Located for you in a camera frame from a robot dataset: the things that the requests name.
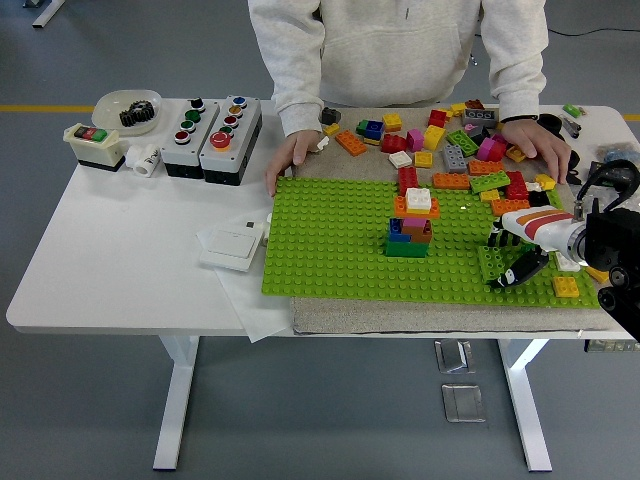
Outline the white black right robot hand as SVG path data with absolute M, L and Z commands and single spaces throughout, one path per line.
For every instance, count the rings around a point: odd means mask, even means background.
M 497 279 L 491 280 L 493 288 L 508 288 L 525 283 L 543 269 L 549 262 L 549 253 L 559 251 L 565 258 L 576 263 L 581 261 L 577 254 L 578 237 L 584 224 L 574 220 L 571 213 L 556 209 L 551 205 L 531 207 L 507 212 L 493 222 L 488 238 L 488 246 L 500 247 L 520 240 L 535 245 L 525 252 Z

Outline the person's left hand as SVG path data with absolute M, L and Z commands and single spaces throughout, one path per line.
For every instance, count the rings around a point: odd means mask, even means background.
M 527 158 L 540 157 L 546 163 L 549 176 L 557 183 L 566 183 L 572 149 L 564 140 L 545 130 L 533 119 L 505 123 L 502 135 Z

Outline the person's right hand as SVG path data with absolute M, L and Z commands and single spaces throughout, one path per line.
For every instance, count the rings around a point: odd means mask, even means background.
M 307 154 L 316 150 L 319 141 L 316 130 L 301 130 L 286 137 L 265 170 L 265 187 L 270 197 L 276 195 L 278 178 L 289 167 L 303 164 Z

